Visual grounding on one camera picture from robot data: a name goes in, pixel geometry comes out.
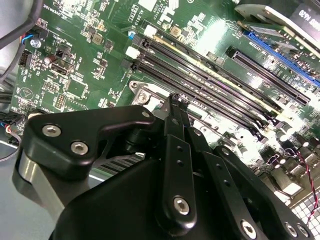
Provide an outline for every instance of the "black mounting arm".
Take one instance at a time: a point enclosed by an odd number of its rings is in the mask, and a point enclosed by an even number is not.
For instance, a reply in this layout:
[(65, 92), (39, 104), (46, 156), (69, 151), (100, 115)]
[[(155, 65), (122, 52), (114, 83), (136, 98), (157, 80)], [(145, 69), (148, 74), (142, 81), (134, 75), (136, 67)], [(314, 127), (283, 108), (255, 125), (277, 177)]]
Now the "black mounting arm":
[[(56, 221), (51, 240), (313, 240), (224, 146), (212, 150), (172, 94), (155, 117), (142, 106), (39, 115), (25, 127), (16, 189)], [(144, 160), (90, 189), (89, 171)]]

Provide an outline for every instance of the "red cable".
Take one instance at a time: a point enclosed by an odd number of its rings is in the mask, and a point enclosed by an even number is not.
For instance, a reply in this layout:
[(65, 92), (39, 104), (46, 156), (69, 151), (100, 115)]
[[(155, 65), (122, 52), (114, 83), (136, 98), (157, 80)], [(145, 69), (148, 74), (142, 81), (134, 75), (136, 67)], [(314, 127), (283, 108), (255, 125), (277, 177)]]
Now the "red cable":
[(316, 193), (316, 189), (315, 189), (315, 185), (314, 185), (314, 180), (312, 179), (311, 177), (311, 173), (310, 173), (310, 169), (309, 169), (309, 166), (308, 164), (306, 163), (305, 159), (301, 156), (300, 152), (297, 153), (297, 156), (299, 157), (300, 159), (300, 162), (305, 165), (305, 168), (306, 168), (306, 174), (308, 175), (308, 178), (309, 178), (309, 182), (310, 182), (310, 185), (311, 185), (311, 189), (312, 189), (312, 192), (313, 192), (313, 197), (314, 197), (314, 206), (313, 206), (313, 209), (312, 211), (310, 212), (310, 215), (308, 217), (308, 220), (306, 222), (306, 224), (308, 225), (308, 223), (310, 222), (312, 216), (315, 214), (316, 212), (316, 209), (319, 207), (319, 198), (317, 196), (317, 193)]

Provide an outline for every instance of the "blue pcie slot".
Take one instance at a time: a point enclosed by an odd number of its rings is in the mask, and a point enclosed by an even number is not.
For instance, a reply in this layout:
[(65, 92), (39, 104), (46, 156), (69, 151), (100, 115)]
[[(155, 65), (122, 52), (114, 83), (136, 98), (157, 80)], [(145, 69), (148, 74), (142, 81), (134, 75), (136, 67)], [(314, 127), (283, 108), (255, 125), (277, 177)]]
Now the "blue pcie slot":
[(266, 50), (270, 55), (277, 58), (280, 62), (282, 62), (284, 65), (286, 65), (289, 69), (294, 71), (296, 74), (300, 75), (304, 79), (308, 80), (312, 84), (316, 85), (317, 87), (320, 87), (320, 82), (316, 79), (313, 79), (310, 77), (306, 72), (301, 70), (299, 67), (297, 67), (295, 64), (293, 64), (291, 61), (286, 59), (281, 54), (275, 52), (268, 44), (260, 40), (253, 32), (245, 31), (244, 35), (247, 36), (250, 40), (252, 40), (255, 44), (259, 45), (261, 48)]

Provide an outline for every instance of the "silver screw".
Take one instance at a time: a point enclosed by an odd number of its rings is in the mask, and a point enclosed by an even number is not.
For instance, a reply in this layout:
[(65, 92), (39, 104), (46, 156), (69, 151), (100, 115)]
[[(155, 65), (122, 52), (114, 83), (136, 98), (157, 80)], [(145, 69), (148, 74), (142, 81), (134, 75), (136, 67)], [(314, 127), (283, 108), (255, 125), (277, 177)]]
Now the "silver screw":
[(46, 135), (47, 137), (58, 137), (61, 134), (61, 129), (58, 126), (55, 125), (45, 125), (42, 128), (42, 133)]
[(143, 111), (143, 112), (142, 112), (142, 115), (145, 116), (146, 118), (150, 118), (150, 114), (147, 113), (146, 111)]
[(297, 231), (294, 229), (294, 227), (293, 226), (291, 226), (289, 223), (285, 223), (284, 224), (285, 225), (285, 227), (286, 227), (286, 229), (288, 229), (288, 232), (293, 236), (293, 237), (297, 237), (298, 236), (298, 233), (297, 233)]
[(71, 151), (78, 155), (85, 155), (89, 151), (89, 148), (84, 142), (75, 141), (71, 144)]
[(145, 104), (148, 101), (148, 96), (145, 93), (139, 95), (139, 102)]
[(247, 236), (251, 239), (256, 239), (257, 238), (257, 232), (254, 229), (254, 227), (247, 221), (242, 221), (241, 222), (241, 227), (243, 229), (243, 231), (245, 232), (245, 234), (247, 234)]
[(175, 124), (175, 125), (179, 125), (179, 122), (176, 118), (172, 118), (172, 122)]
[(230, 154), (229, 151), (228, 151), (227, 149), (225, 149), (225, 148), (222, 148), (222, 152), (223, 152), (225, 155), (229, 155), (229, 154)]
[(198, 136), (201, 136), (201, 132), (200, 132), (198, 129), (195, 128), (193, 131), (194, 131), (194, 133), (197, 134)]
[(299, 223), (297, 224), (298, 229), (300, 230), (300, 232), (305, 236), (305, 237), (309, 237), (309, 233), (307, 232), (307, 230), (301, 226)]
[(190, 211), (189, 204), (181, 197), (176, 197), (173, 200), (174, 208), (182, 215), (187, 215)]
[(38, 49), (41, 47), (41, 41), (39, 39), (31, 39), (30, 45), (31, 45), (31, 47)]

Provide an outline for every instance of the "blue wire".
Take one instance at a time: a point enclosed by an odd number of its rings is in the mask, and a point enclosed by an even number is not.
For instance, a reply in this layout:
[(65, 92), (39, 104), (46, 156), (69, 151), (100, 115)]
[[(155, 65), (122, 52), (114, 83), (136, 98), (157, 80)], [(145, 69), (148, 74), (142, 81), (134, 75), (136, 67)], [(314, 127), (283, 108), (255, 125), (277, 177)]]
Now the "blue wire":
[(30, 35), (28, 35), (28, 36), (25, 36), (25, 37), (22, 39), (21, 43), (24, 44), (26, 39), (29, 39), (29, 38), (32, 38), (32, 37), (33, 37), (32, 34), (30, 34)]

